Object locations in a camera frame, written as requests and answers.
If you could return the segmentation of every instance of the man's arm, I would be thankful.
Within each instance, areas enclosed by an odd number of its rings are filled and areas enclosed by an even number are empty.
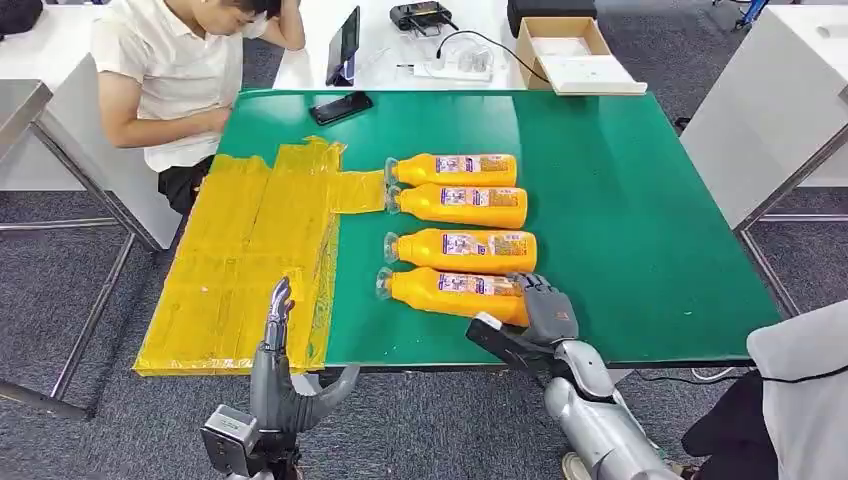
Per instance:
[[[280,16],[268,21],[265,33],[259,38],[286,50],[300,50],[306,45],[303,19],[300,18],[300,0],[280,1]]]
[[[151,147],[206,132],[221,132],[230,109],[220,107],[174,120],[138,118],[141,85],[113,72],[97,75],[100,117],[106,138],[118,148]]]

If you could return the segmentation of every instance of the man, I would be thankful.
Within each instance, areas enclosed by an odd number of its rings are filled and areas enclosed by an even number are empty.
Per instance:
[[[299,0],[113,0],[95,22],[103,130],[144,147],[171,208],[191,211],[241,88],[242,38],[303,48]]]

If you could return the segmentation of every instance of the robotic hand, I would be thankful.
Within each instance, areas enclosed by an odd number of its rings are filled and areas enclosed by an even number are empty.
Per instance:
[[[265,336],[253,357],[250,414],[219,405],[201,430],[212,465],[231,474],[231,480],[298,478],[297,434],[326,417],[350,394],[359,376],[358,366],[348,366],[315,396],[295,391],[285,350],[286,324],[294,308],[290,296],[289,279],[284,277],[271,294]]]
[[[507,364],[533,373],[547,369],[545,407],[559,423],[593,480],[679,479],[657,455],[616,390],[598,351],[577,340],[568,297],[539,275],[510,276],[523,290],[529,327],[510,333],[486,313],[466,336]]]

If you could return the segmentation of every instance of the metal table leg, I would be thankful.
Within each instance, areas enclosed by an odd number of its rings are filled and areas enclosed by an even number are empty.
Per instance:
[[[87,418],[89,412],[83,408],[71,405],[63,398],[67,392],[68,385],[76,373],[82,360],[83,353],[91,340],[100,318],[106,309],[109,297],[112,290],[118,281],[121,270],[127,262],[129,253],[133,243],[139,240],[150,251],[162,250],[156,241],[147,233],[146,230],[138,223],[131,215],[124,212],[121,206],[116,202],[98,183],[74,161],[74,155],[84,155],[84,152],[79,151],[75,147],[63,145],[57,136],[51,135],[49,125],[55,125],[61,130],[61,124],[50,114],[44,110],[41,116],[30,123],[35,136],[47,147],[50,152],[61,162],[61,164],[79,181],[85,189],[97,198],[109,210],[114,218],[88,218],[75,220],[55,220],[42,222],[26,222],[26,223],[10,223],[0,224],[0,232],[10,231],[36,231],[36,230],[54,230],[54,229],[69,229],[69,228],[92,228],[121,225],[127,230],[127,237],[118,251],[117,258],[109,270],[109,274],[103,280],[103,285],[100,292],[94,301],[94,304],[89,311],[88,318],[83,324],[82,330],[77,336],[76,342],[65,361],[62,372],[53,390],[49,396],[33,391],[29,388],[15,385],[0,379],[0,396],[6,397],[18,402],[22,402],[35,407],[43,408],[56,415],[71,417],[71,418]]]
[[[840,95],[843,99],[848,100],[848,90],[843,91]],[[837,150],[848,144],[848,125],[843,126],[830,140],[814,153],[801,167],[790,175],[777,189],[772,192],[762,203],[760,203],[750,215],[739,222],[739,225],[733,229],[733,232],[742,240],[747,247],[751,256],[757,262],[761,272],[766,278],[766,281],[771,286],[777,297],[783,304],[786,312],[792,316],[799,315],[800,309],[792,296],[786,290],[786,287],[778,278],[777,273],[771,267],[766,259],[765,254],[757,245],[756,240],[751,235],[750,228],[757,221],[764,222],[846,222],[848,215],[844,214],[768,214],[768,212],[789,192],[801,184],[807,177],[812,175],[828,158],[830,158]]]
[[[74,343],[74,348],[71,349],[71,354],[65,362],[65,367],[62,368],[62,373],[59,374],[59,380],[56,381],[56,385],[53,387],[53,392],[50,394],[51,397],[61,400],[65,396],[65,391],[68,389],[68,383],[71,381],[71,377],[74,376],[74,372],[76,372],[80,360],[82,360],[82,354],[85,351],[85,347],[88,346],[88,341],[91,340],[91,335],[94,333],[94,327],[97,326],[97,323],[100,321],[100,317],[103,315],[103,310],[106,308],[106,302],[112,294],[112,289],[115,288],[115,283],[118,281],[121,269],[123,269],[124,264],[127,263],[127,257],[130,254],[134,241],[135,234],[130,233],[127,235],[127,239],[124,240],[121,250],[118,251],[118,257],[115,259],[115,263],[112,264],[112,269],[109,270],[109,274],[106,275],[106,278],[103,280],[103,286],[100,288],[100,293],[97,295],[97,299],[91,307],[91,312],[89,312],[88,318],[85,320],[85,324],[82,327],[82,331],[80,331],[77,341]]]
[[[83,408],[75,407],[70,403],[56,400],[35,390],[30,390],[14,383],[9,383],[0,378],[0,397],[8,398],[34,407],[42,408],[61,417],[84,419],[90,414]]]
[[[80,220],[48,220],[46,222],[0,223],[0,232],[34,232],[38,230],[61,230],[66,228],[114,227],[117,220],[107,218],[84,218]]]
[[[91,178],[85,171],[68,154],[68,148],[61,145],[55,136],[50,135],[49,124],[58,125],[59,122],[52,117],[49,111],[45,110],[41,117],[31,124],[31,128],[35,136],[47,147],[53,155],[62,163],[62,165],[79,181],[86,190],[91,192],[100,202],[109,210],[109,213],[115,217],[124,228],[130,233],[135,234],[136,238],[150,251],[161,251],[162,248],[156,243],[153,237],[142,227],[138,221],[127,215],[115,200],[109,196],[106,191],[101,188],[97,182]]]

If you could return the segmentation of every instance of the yellow plastic sheet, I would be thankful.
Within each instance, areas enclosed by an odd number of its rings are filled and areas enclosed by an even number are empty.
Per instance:
[[[310,137],[259,157],[216,157],[133,368],[141,375],[248,373],[270,292],[292,281],[295,370],[323,367],[332,316],[336,212],[383,208],[382,171],[340,173],[344,147]]]
[[[342,172],[333,177],[335,213],[377,212],[386,207],[385,175],[373,172]]]

